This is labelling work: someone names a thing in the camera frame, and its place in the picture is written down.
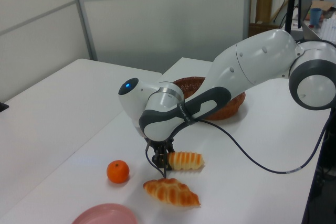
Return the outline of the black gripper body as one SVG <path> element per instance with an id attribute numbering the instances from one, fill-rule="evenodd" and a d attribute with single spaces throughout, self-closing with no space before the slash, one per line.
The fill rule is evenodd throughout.
<path id="1" fill-rule="evenodd" d="M 150 147 L 154 150 L 154 156 L 175 152 L 173 142 L 174 138 L 169 138 L 165 141 L 150 141 Z"/>

